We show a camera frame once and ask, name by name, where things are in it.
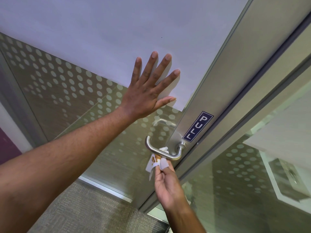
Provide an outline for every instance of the white letter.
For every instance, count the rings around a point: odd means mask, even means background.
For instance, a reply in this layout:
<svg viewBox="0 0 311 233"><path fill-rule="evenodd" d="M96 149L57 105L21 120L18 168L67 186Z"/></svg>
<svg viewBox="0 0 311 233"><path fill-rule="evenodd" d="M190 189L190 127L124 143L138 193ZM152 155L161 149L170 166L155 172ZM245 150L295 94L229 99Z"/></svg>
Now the white letter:
<svg viewBox="0 0 311 233"><path fill-rule="evenodd" d="M200 126L197 127L198 124L199 124L199 123L196 123L196 125L195 125L196 128L200 128L200 127L203 125L203 124L200 124Z"/></svg>
<svg viewBox="0 0 311 233"><path fill-rule="evenodd" d="M200 118L200 121L202 121L202 120L206 121L206 120L207 120L207 117L202 116L202 117Z"/></svg>

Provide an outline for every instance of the pull sign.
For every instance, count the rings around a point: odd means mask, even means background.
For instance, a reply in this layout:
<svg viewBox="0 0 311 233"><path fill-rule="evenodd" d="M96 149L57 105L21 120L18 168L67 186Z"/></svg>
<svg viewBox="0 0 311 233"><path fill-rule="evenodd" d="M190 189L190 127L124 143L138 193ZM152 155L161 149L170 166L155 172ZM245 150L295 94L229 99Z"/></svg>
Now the pull sign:
<svg viewBox="0 0 311 233"><path fill-rule="evenodd" d="M202 111L200 116L196 119L190 129L186 132L183 139L192 142L199 132L207 125L207 123L214 117L209 113Z"/></svg>

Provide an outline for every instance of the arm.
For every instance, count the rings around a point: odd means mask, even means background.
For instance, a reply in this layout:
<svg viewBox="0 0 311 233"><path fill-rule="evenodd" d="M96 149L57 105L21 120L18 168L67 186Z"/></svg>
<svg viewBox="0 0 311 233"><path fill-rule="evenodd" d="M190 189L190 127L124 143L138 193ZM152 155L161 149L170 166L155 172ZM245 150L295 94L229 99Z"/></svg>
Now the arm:
<svg viewBox="0 0 311 233"><path fill-rule="evenodd" d="M174 70L155 86L171 55L150 76L157 58L154 51L141 77L142 60L136 59L130 86L114 112L0 166L0 232L27 232L115 137L138 118L176 99L157 100L180 74Z"/></svg>
<svg viewBox="0 0 311 233"><path fill-rule="evenodd" d="M205 229L188 204L175 170L169 167L160 170L155 167L155 192L161 203L173 232L205 233Z"/></svg>

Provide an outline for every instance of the dot pattern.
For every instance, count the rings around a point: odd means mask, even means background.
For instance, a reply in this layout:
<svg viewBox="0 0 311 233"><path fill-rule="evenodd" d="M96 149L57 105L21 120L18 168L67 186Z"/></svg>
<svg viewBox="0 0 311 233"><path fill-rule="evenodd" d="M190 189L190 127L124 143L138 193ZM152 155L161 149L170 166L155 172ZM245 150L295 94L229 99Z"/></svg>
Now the dot pattern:
<svg viewBox="0 0 311 233"><path fill-rule="evenodd" d="M49 141L111 113L127 90L2 33L0 50ZM178 123L181 116L178 110L164 106L135 121L103 150L86 174L109 185L114 183L115 188L133 196L146 176L151 154L145 147L145 137L153 136L153 145L163 147L173 133L163 124L155 129L153 122L163 118Z"/></svg>

